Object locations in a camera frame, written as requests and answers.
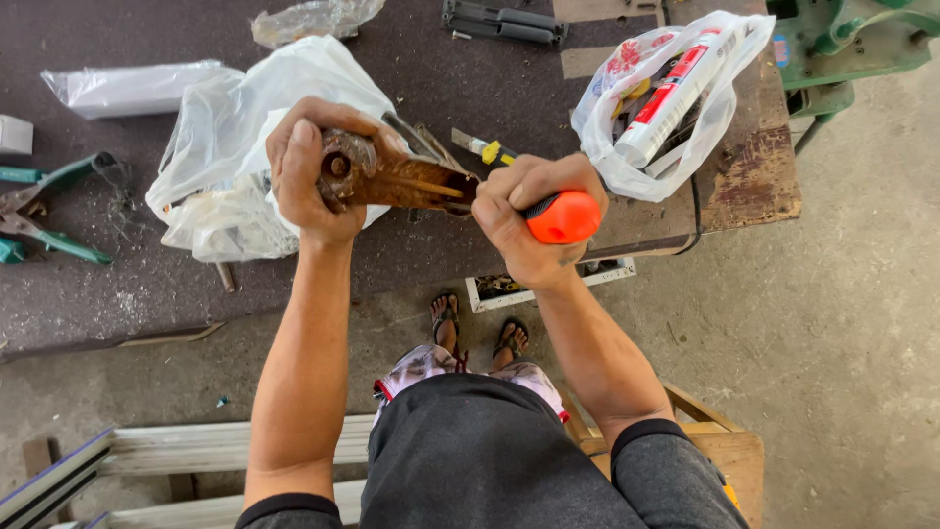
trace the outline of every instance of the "flip-flop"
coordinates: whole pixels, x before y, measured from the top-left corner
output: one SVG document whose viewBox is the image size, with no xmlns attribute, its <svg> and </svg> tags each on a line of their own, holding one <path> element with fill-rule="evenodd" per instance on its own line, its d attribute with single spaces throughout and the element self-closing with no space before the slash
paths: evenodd
<svg viewBox="0 0 940 529">
<path fill-rule="evenodd" d="M 431 306 L 433 307 L 434 301 L 437 301 L 441 297 L 446 297 L 444 311 L 438 314 L 437 317 L 434 318 L 434 323 L 431 324 L 431 337 L 434 340 L 435 345 L 438 345 L 437 330 L 441 327 L 441 324 L 443 324 L 447 320 L 454 322 L 454 332 L 457 334 L 457 337 L 460 337 L 461 335 L 461 320 L 457 318 L 457 313 L 450 306 L 450 297 L 456 296 L 456 295 L 457 295 L 456 292 L 448 288 L 446 290 L 441 291 L 437 296 L 434 297 L 434 299 L 431 300 Z M 457 308 L 459 309 L 460 307 L 461 307 L 461 299 L 457 297 Z M 457 350 L 456 341 L 454 342 L 454 350 L 455 351 Z"/>
<path fill-rule="evenodd" d="M 506 334 L 506 327 L 509 324 L 515 324 L 516 329 L 514 329 L 509 336 L 503 338 L 503 334 Z M 503 347 L 508 347 L 512 351 L 512 357 L 517 359 L 523 355 L 523 350 L 519 347 L 519 342 L 516 341 L 516 330 L 522 329 L 525 337 L 529 337 L 528 329 L 525 327 L 525 324 L 517 317 L 510 316 L 506 318 L 506 321 L 503 322 L 503 327 L 499 329 L 499 335 L 496 337 L 496 347 L 493 348 L 493 358 L 496 358 L 496 353 L 498 353 Z"/>
</svg>

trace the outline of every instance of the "green-handled pliers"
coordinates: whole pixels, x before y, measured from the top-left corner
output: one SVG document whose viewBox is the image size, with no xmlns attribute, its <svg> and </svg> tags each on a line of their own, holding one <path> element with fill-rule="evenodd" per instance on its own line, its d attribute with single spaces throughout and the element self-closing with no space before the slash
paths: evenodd
<svg viewBox="0 0 940 529">
<path fill-rule="evenodd" d="M 61 232 L 44 230 L 35 220 L 18 213 L 46 187 L 65 188 L 93 172 L 113 166 L 115 159 L 107 152 L 99 152 L 84 160 L 68 164 L 64 168 L 44 175 L 35 185 L 0 195 L 0 233 L 11 233 L 32 237 L 46 245 L 47 249 L 58 249 L 93 261 L 109 265 L 111 256 L 94 248 L 80 245 Z M 0 239 L 0 263 L 18 263 L 24 258 L 22 243 Z"/>
</svg>

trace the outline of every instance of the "white plastic bag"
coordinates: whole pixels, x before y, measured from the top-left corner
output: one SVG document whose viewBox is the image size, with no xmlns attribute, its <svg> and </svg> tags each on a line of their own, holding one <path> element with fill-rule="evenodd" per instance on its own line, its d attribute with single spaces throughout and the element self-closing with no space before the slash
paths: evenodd
<svg viewBox="0 0 940 529">
<path fill-rule="evenodd" d="M 55 97 L 86 120 L 164 114 L 180 110 L 187 87 L 219 72 L 237 72 L 217 60 L 135 68 L 43 71 Z"/>
<path fill-rule="evenodd" d="M 731 80 L 767 44 L 774 17 L 742 17 L 715 11 L 686 27 L 661 27 L 623 42 L 594 74 L 581 102 L 572 114 L 572 128 L 581 138 L 581 149 L 601 173 L 611 191 L 640 200 L 658 202 L 695 172 L 728 130 L 737 105 Z M 669 59 L 686 49 L 702 31 L 719 29 L 746 35 L 728 55 L 710 85 L 692 137 L 644 170 L 627 163 L 625 152 L 612 140 L 613 114 L 619 94 L 655 74 Z"/>
<path fill-rule="evenodd" d="M 385 0 L 314 0 L 273 15 L 262 11 L 251 23 L 251 35 L 272 50 L 303 37 L 355 37 L 359 25 L 371 20 L 384 4 Z"/>
<path fill-rule="evenodd" d="M 271 165 L 264 141 L 309 95 L 349 104 L 376 119 L 394 111 L 332 37 L 299 40 L 246 73 L 231 71 L 189 87 L 146 196 L 153 213 L 168 225 L 161 242 L 189 249 L 204 262 L 277 258 L 296 251 L 296 227 L 279 220 L 276 201 L 266 200 Z M 368 209 L 366 226 L 388 206 Z"/>
</svg>

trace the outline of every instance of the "foot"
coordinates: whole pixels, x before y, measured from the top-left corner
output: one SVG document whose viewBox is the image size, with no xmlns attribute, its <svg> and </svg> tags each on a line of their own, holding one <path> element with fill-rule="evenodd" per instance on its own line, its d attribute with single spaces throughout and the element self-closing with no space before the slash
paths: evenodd
<svg viewBox="0 0 940 529">
<path fill-rule="evenodd" d="M 451 294 L 450 296 L 441 296 L 434 300 L 431 304 L 431 324 L 433 325 L 434 321 L 437 319 L 437 316 L 441 315 L 444 312 L 444 309 L 447 308 L 447 304 L 450 304 L 450 308 L 453 311 L 457 312 L 457 297 Z M 450 320 L 445 320 L 437 328 L 437 335 L 434 336 L 434 342 L 444 349 L 448 353 L 454 354 L 454 346 L 457 344 L 457 328 L 454 327 L 454 322 Z"/>
<path fill-rule="evenodd" d="M 509 336 L 513 336 L 516 339 L 516 343 L 519 344 L 519 350 L 525 352 L 525 349 L 528 347 L 528 336 L 525 335 L 525 331 L 517 329 L 516 324 L 510 323 L 506 325 L 506 328 L 503 330 L 500 343 L 505 342 Z M 513 360 L 515 360 L 515 356 L 512 354 L 512 348 L 508 345 L 502 347 L 493 357 L 490 373 L 502 371 L 502 369 Z"/>
</svg>

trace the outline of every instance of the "wooden chair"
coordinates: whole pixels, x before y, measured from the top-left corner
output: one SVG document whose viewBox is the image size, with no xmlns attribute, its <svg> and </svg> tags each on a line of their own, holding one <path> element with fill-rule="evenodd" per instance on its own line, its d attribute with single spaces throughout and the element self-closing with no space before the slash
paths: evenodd
<svg viewBox="0 0 940 529">
<path fill-rule="evenodd" d="M 679 423 L 682 431 L 725 475 L 728 484 L 734 488 L 747 523 L 753 529 L 760 529 L 760 512 L 763 509 L 763 441 L 689 393 L 669 382 L 660 381 L 669 395 L 673 411 L 680 409 L 695 421 Z M 585 423 L 564 382 L 556 382 L 555 386 L 561 394 L 562 405 L 571 415 L 565 424 L 568 435 L 609 480 L 610 454 L 601 431 Z"/>
</svg>

